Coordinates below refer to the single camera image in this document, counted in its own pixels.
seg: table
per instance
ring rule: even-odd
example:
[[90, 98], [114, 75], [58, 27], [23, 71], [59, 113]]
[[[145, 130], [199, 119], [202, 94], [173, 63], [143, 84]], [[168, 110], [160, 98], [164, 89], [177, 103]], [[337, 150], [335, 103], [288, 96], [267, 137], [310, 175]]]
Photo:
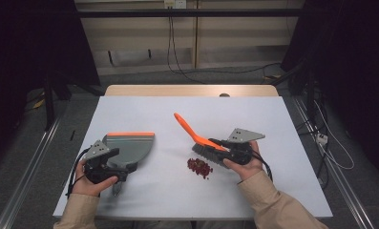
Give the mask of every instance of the table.
[[[237, 127], [265, 134], [259, 145], [276, 187], [298, 199], [313, 216], [331, 217], [285, 104], [272, 89], [252, 85], [109, 87], [99, 100], [81, 149], [108, 132], [155, 132], [156, 138], [150, 154], [123, 183], [120, 195], [114, 198], [111, 190], [102, 192], [96, 215], [106, 219], [252, 219], [253, 211], [236, 187], [237, 174], [209, 163], [214, 173], [203, 179], [187, 168], [189, 158], [201, 157], [192, 152], [193, 140], [174, 119], [173, 113], [178, 112], [204, 137], [226, 139]], [[190, 96], [197, 92], [201, 96]], [[232, 97], [218, 97], [222, 93]], [[62, 215], [66, 201], [62, 195], [54, 216]]]

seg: orange handle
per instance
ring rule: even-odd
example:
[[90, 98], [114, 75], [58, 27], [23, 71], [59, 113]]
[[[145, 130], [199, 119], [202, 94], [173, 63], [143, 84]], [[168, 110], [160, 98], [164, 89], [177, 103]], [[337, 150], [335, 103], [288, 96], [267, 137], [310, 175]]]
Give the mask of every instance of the orange handle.
[[193, 138], [193, 140], [198, 143], [201, 146], [208, 145], [216, 148], [217, 150], [226, 151], [222, 146], [204, 138], [199, 135], [196, 135], [196, 133], [192, 130], [192, 128], [189, 126], [189, 124], [181, 117], [178, 113], [174, 113], [175, 119], [178, 121], [180, 126]]

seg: red debris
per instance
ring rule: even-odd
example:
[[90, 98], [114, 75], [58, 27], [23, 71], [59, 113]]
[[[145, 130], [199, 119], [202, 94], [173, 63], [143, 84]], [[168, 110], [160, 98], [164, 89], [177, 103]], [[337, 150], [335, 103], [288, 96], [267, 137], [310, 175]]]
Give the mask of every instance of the red debris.
[[188, 159], [188, 168], [195, 172], [196, 175], [202, 175], [203, 179], [209, 179], [207, 176], [213, 173], [213, 168], [210, 168], [209, 164], [198, 158]]

